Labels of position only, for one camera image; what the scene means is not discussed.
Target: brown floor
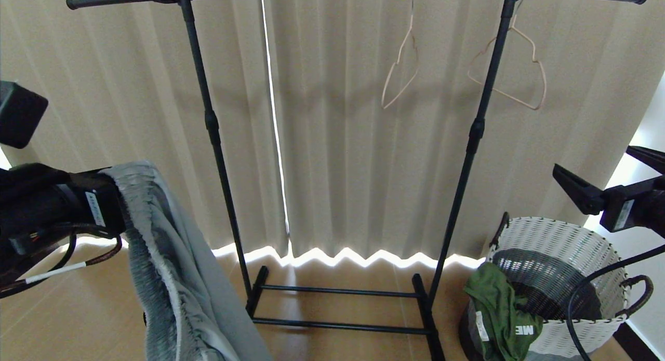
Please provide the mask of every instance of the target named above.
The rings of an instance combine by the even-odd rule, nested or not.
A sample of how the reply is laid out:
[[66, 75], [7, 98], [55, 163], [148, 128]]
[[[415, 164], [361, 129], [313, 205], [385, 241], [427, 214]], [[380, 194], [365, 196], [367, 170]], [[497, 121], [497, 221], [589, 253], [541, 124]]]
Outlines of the brown floor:
[[[100, 247], [79, 243], [73, 261], [99, 253]], [[229, 274], [242, 299], [240, 270], [235, 255], [219, 263]], [[414, 264], [400, 269], [378, 260], [367, 268], [344, 259], [335, 267], [310, 261], [294, 268], [282, 267], [272, 257], [249, 264], [252, 279], [262, 264], [270, 268], [268, 283], [368, 290], [412, 291], [411, 276], [420, 273], [429, 287], [432, 269]], [[457, 323], [466, 294], [461, 291], [471, 273], [459, 263], [444, 269], [434, 306], [446, 358], [466, 360], [457, 335]], [[113, 259], [80, 271], [47, 280], [38, 287], [0, 300], [0, 358], [14, 359], [143, 359], [145, 327], [123, 250]], [[364, 323], [387, 326], [420, 326], [414, 299], [358, 297], [307, 292], [264, 291], [256, 316]], [[258, 325], [275, 359], [429, 359], [425, 337], [317, 328], [280, 328]], [[593, 356], [603, 361], [629, 357], [610, 340]]]

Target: light under curtain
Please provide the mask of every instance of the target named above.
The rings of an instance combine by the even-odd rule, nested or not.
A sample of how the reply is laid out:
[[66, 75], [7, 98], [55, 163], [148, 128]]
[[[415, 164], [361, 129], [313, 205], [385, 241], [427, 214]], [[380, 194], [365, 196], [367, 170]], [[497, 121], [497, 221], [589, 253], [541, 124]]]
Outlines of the light under curtain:
[[[193, 2], [245, 251], [284, 255], [290, 238], [295, 256], [437, 257], [481, 93], [467, 67], [496, 33], [501, 0], [416, 0], [418, 76], [387, 110], [410, 0], [264, 1], [285, 198], [261, 1]], [[10, 161], [83, 171], [152, 160], [210, 246], [231, 243], [180, 9], [0, 4], [2, 78], [50, 101], [29, 147], [5, 150]], [[546, 66], [548, 100], [534, 112], [493, 95], [451, 253], [478, 255], [504, 210], [583, 221], [552, 166], [610, 177], [665, 70], [664, 4], [525, 1], [519, 26]], [[389, 100], [413, 74], [409, 51]], [[538, 77], [530, 45], [509, 34], [497, 87], [534, 101]]]

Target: gray blanket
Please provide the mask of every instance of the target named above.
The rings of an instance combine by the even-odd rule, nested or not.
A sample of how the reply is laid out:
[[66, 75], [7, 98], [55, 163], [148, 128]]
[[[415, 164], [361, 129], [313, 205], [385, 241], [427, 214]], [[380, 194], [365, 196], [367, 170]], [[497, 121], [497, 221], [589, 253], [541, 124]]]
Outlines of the gray blanket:
[[147, 359], [272, 359], [201, 231], [156, 167], [134, 162], [103, 173], [114, 179], [127, 207], [131, 277], [147, 316]]

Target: black and white basket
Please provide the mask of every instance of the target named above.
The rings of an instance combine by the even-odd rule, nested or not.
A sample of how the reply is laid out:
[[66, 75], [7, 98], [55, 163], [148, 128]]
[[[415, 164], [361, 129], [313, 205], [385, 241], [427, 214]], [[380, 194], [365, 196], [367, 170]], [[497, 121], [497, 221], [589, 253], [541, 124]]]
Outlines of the black and white basket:
[[[530, 345], [527, 359], [550, 361], [581, 359], [564, 321], [568, 298], [585, 276], [620, 260], [602, 236], [576, 224], [539, 217], [510, 219], [508, 214], [490, 245], [487, 261], [499, 266], [515, 293], [529, 299], [525, 311], [544, 318], [540, 336]], [[630, 286], [644, 281], [644, 295], [629, 307]], [[617, 269], [584, 287], [575, 300], [575, 330], [587, 352], [612, 337], [630, 314], [641, 308], [653, 292], [646, 276], [627, 279]], [[468, 324], [475, 324], [475, 311], [468, 310]], [[477, 331], [469, 328], [478, 350]]]

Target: clothes rack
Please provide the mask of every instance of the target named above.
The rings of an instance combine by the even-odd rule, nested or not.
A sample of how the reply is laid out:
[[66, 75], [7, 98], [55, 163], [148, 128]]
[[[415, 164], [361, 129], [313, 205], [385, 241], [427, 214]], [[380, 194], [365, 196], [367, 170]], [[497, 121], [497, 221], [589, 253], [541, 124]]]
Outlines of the clothes rack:
[[[430, 356], [433, 360], [444, 360], [444, 352], [442, 350], [439, 334], [432, 318], [432, 305], [436, 296], [437, 287], [441, 280], [441, 273], [444, 267], [444, 260], [447, 257], [450, 241], [452, 240], [453, 231], [458, 218], [461, 202], [464, 197], [464, 191], [469, 180], [469, 175], [472, 169], [475, 153], [478, 150], [480, 140], [485, 131], [485, 113], [491, 98], [492, 88], [496, 79], [497, 71], [499, 70], [499, 63], [501, 61], [501, 54], [503, 47], [506, 44], [506, 35], [508, 34], [509, 23], [513, 17], [515, 10], [515, 3], [518, 0], [503, 0], [503, 9], [501, 11], [501, 20], [499, 22], [499, 29], [497, 31], [497, 39], [492, 51], [489, 69], [483, 86], [482, 96], [478, 105], [475, 120], [471, 125], [469, 131], [469, 140], [466, 146], [466, 155], [462, 164], [461, 173], [455, 196], [453, 199], [451, 211], [448, 217], [446, 232], [442, 243], [441, 253], [434, 273], [434, 278], [429, 292], [425, 290], [420, 274], [414, 274], [411, 282], [413, 283], [414, 292], [389, 292], [389, 291], [373, 291], [373, 290], [347, 290], [340, 288], [319, 288], [319, 287], [297, 287], [297, 286], [279, 286], [268, 285], [268, 267], [262, 266], [259, 274], [257, 275], [254, 285], [251, 284], [249, 273], [247, 272], [247, 263], [243, 254], [242, 241], [240, 239], [240, 230], [235, 216], [235, 207], [233, 206], [233, 197], [231, 195], [231, 187], [229, 185], [228, 174], [224, 162], [224, 156], [221, 149], [221, 138], [219, 135], [218, 118], [212, 108], [212, 101], [210, 98], [209, 88], [207, 84], [206, 71], [204, 69], [203, 58], [199, 46], [199, 40], [196, 32], [196, 25], [194, 20], [194, 13], [192, 9], [192, 0], [66, 0], [67, 6], [74, 10], [77, 8], [84, 8], [90, 6], [102, 6], [113, 4], [125, 4], [130, 2], [159, 2], [162, 4], [179, 4], [182, 10], [182, 15], [187, 26], [189, 35], [190, 46], [192, 47], [192, 57], [198, 84], [201, 89], [202, 100], [204, 103], [204, 118], [206, 122], [206, 129], [209, 134], [210, 143], [213, 146], [216, 164], [219, 172], [219, 180], [226, 201], [226, 208], [230, 219], [231, 231], [233, 233], [233, 240], [238, 254], [240, 264], [240, 272], [242, 273], [243, 285], [247, 293], [247, 306], [245, 307], [247, 313], [252, 318], [254, 323], [267, 324], [267, 325], [280, 325], [280, 326], [296, 326], [296, 327], [315, 327], [315, 328], [337, 328], [345, 330], [363, 330], [375, 332], [392, 332], [392, 333], [411, 333], [412, 335], [425, 335], [427, 338], [428, 346], [430, 349]], [[646, 0], [607, 0], [607, 1], [620, 1], [620, 2], [633, 2], [635, 4], [643, 4]], [[301, 320], [283, 320], [275, 318], [260, 318], [256, 317], [255, 311], [261, 298], [263, 290], [289, 290], [298, 292], [320, 292], [329, 294], [341, 295], [369, 295], [369, 296], [382, 296], [382, 297], [404, 297], [416, 299], [418, 308], [420, 309], [420, 316], [422, 318], [423, 327], [396, 327], [396, 326], [378, 326], [378, 325], [357, 325], [349, 323], [328, 323], [328, 322], [312, 322]]]

